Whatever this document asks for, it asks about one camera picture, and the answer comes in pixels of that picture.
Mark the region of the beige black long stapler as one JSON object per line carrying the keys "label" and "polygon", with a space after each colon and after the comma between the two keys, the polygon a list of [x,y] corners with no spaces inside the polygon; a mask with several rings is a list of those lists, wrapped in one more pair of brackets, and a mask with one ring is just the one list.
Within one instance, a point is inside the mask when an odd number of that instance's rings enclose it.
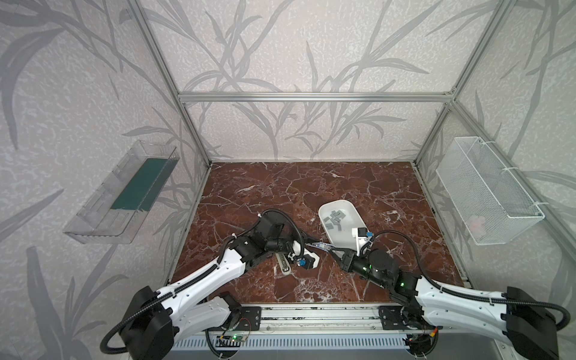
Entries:
{"label": "beige black long stapler", "polygon": [[277,258],[277,262],[278,262],[278,265],[280,267],[281,273],[284,276],[290,275],[292,270],[291,270],[290,263],[288,262],[288,259],[286,258],[286,256],[283,253],[276,253],[275,256]]}

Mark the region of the white oval tray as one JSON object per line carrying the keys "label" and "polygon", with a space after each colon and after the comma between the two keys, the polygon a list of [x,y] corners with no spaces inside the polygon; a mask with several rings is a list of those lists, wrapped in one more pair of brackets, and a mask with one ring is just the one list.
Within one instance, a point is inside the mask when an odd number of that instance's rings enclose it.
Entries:
{"label": "white oval tray", "polygon": [[[342,212],[343,220],[341,224],[332,222],[332,212]],[[352,228],[366,227],[356,207],[348,200],[339,199],[321,205],[318,211],[319,219],[328,241],[338,248],[349,248],[356,251],[355,239],[352,236]],[[334,225],[334,229],[327,229],[325,223]]]}

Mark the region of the small blue stapler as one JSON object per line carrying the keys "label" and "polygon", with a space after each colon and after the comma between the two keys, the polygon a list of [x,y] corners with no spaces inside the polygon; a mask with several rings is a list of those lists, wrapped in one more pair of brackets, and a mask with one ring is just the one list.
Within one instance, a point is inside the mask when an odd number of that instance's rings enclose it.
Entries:
{"label": "small blue stapler", "polygon": [[326,251],[326,252],[330,252],[334,249],[334,246],[332,244],[328,244],[328,243],[321,242],[321,241],[310,243],[309,246],[314,247],[314,248],[318,248],[318,249]]}

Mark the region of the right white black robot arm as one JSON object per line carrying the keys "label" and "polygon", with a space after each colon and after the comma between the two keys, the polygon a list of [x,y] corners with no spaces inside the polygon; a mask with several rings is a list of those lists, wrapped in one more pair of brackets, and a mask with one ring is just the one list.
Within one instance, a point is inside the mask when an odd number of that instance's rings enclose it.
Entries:
{"label": "right white black robot arm", "polygon": [[345,272],[355,273],[388,291],[403,306],[404,319],[434,328],[454,327],[511,345],[525,359],[558,359],[558,331],[571,320],[561,305],[535,300],[510,286],[505,292],[488,292],[440,283],[421,270],[400,270],[386,250],[369,250],[316,244],[328,252]]}

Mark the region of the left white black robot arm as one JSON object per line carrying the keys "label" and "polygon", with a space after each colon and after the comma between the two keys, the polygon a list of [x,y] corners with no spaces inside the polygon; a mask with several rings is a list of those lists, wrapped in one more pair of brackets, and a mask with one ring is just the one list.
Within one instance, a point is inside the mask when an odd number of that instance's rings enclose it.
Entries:
{"label": "left white black robot arm", "polygon": [[239,303],[228,295],[208,296],[243,276],[270,254],[284,254],[305,269],[320,258],[306,250],[307,235],[285,212],[267,209],[254,225],[231,235],[216,259],[187,277],[156,291],[146,286],[132,298],[123,319],[100,342],[107,355],[164,359],[179,340],[225,324]]}

